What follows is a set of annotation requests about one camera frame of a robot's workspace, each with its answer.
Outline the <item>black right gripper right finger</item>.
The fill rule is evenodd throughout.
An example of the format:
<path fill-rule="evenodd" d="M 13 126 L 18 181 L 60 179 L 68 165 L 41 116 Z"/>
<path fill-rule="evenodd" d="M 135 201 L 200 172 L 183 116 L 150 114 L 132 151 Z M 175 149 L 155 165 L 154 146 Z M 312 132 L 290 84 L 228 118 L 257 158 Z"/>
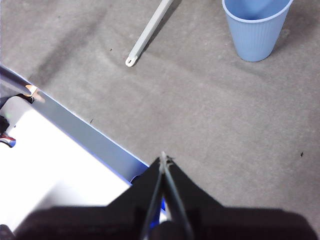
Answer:
<path fill-rule="evenodd" d="M 198 187 L 169 156 L 161 158 L 170 219 L 194 240 L 312 240 L 300 214 L 276 208 L 227 207 Z"/>

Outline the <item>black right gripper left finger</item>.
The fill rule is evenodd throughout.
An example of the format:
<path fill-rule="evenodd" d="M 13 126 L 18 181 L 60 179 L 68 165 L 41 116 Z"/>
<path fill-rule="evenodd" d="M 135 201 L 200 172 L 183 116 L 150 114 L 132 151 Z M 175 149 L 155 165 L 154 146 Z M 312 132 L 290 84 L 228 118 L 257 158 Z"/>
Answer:
<path fill-rule="evenodd" d="M 161 199 L 154 199 L 160 159 L 107 206 L 55 206 L 29 214 L 17 240 L 139 240 L 144 227 L 159 223 Z"/>

